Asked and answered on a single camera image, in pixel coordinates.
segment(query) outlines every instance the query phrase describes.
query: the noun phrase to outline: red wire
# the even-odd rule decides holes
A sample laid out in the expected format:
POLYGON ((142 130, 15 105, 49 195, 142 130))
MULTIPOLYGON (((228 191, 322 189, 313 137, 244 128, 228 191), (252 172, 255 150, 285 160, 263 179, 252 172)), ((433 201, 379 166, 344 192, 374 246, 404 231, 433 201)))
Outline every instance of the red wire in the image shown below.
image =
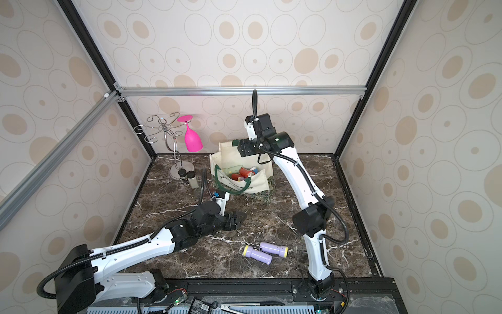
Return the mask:
POLYGON ((178 290, 181 290, 181 291, 183 291, 184 293, 188 294, 187 290, 185 290, 185 289, 183 289, 183 288, 174 289, 173 291, 168 292, 167 294, 171 294, 171 293, 173 293, 174 291, 178 291, 178 290))
POLYGON ((333 290, 333 289, 332 289, 331 291, 335 291, 336 293, 339 293, 339 294, 341 294, 341 295, 342 295, 342 296, 343 296, 344 298, 347 298, 347 297, 345 296, 345 294, 341 293, 340 291, 337 291, 337 290, 333 290))

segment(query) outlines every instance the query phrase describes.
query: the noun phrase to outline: plastic container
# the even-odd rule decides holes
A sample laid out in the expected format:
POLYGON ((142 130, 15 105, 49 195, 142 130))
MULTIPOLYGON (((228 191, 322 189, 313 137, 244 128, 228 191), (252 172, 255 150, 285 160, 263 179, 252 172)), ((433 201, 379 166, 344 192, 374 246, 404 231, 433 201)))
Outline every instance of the plastic container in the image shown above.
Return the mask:
POLYGON ((188 171, 187 178, 190 187, 192 187, 193 189, 199 188, 199 183, 197 182, 197 178, 195 177, 195 171, 188 171))
POLYGON ((180 179, 183 180, 184 183, 188 184, 188 177, 187 177, 187 171, 183 168, 178 170, 178 175, 180 176, 180 179))
POLYGON ((241 168, 242 165, 239 165, 234 167, 223 168, 221 171, 223 171, 223 173, 226 174, 227 177, 230 177, 233 173, 239 173, 239 170, 241 168))

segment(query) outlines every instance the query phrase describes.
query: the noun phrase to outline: orange item in bag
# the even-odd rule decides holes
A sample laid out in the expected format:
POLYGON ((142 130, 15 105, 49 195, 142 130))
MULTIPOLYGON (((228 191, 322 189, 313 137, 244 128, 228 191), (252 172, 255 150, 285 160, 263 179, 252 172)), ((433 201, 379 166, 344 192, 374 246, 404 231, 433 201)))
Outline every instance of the orange item in bag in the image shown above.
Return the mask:
POLYGON ((244 178, 249 178, 251 176, 254 176, 255 175, 255 172, 252 171, 252 170, 247 170, 246 168, 241 168, 239 170, 239 173, 241 176, 243 176, 244 178))

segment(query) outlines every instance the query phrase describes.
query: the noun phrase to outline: marble tabletop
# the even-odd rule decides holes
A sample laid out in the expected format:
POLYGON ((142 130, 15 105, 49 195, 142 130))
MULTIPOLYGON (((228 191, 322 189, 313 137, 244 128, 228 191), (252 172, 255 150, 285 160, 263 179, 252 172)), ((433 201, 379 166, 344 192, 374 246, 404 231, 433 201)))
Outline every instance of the marble tabletop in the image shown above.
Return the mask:
MULTIPOLYGON (((182 155, 194 164, 197 177, 202 169, 209 171, 207 154, 182 155)), ((333 196, 335 208, 346 221, 350 239, 343 246, 327 244, 330 265, 341 268, 348 277, 370 277, 371 271, 351 218, 330 156, 301 155, 306 170, 325 195, 333 196)), ((159 155, 126 222, 120 243, 153 232, 163 222, 189 210, 197 203, 198 191, 169 177, 174 160, 171 155, 159 155)), ((298 201, 282 171, 274 167, 275 189, 269 204, 231 195, 227 211, 243 211, 247 219, 237 231, 219 231, 199 239, 198 243, 179 252, 155 257, 134 265, 126 272, 142 272, 159 268, 166 278, 300 278, 308 272, 305 242, 293 226, 292 216, 299 211, 298 201), (288 255, 273 256, 270 265, 246 258, 246 245, 258 248, 260 242, 288 246, 288 255)), ((333 216, 328 221, 327 234, 341 238, 343 230, 333 216)))

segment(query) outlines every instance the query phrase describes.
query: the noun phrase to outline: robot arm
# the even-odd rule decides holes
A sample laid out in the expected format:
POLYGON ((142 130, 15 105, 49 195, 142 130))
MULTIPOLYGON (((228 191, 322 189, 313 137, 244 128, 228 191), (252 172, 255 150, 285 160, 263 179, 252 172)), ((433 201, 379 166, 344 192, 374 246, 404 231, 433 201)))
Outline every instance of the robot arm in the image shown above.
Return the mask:
POLYGON ((268 114, 257 115, 258 93, 253 91, 253 115, 245 119, 248 139, 239 140, 242 157, 268 154, 284 172, 298 199, 301 211, 293 215, 293 224, 303 235, 309 259, 309 286, 315 299, 325 297, 334 286, 334 275, 326 253, 326 239, 345 244, 348 229, 342 217, 333 209, 334 201, 325 197, 303 167, 294 143, 286 132, 277 133, 268 114), (330 215, 342 224, 345 236, 336 240, 326 235, 330 215))
POLYGON ((86 244, 73 248, 59 269, 40 282, 37 293, 44 298, 56 299, 59 314, 73 314, 96 301, 117 297, 147 297, 152 302, 162 301, 167 295, 168 285, 159 270, 117 272, 147 259, 191 247, 200 237, 216 231, 238 229, 246 214, 225 213, 229 194, 217 191, 215 195, 214 200, 199 203, 193 210, 143 237, 94 250, 88 250, 86 244), (55 294, 44 290, 51 279, 54 279, 55 294))

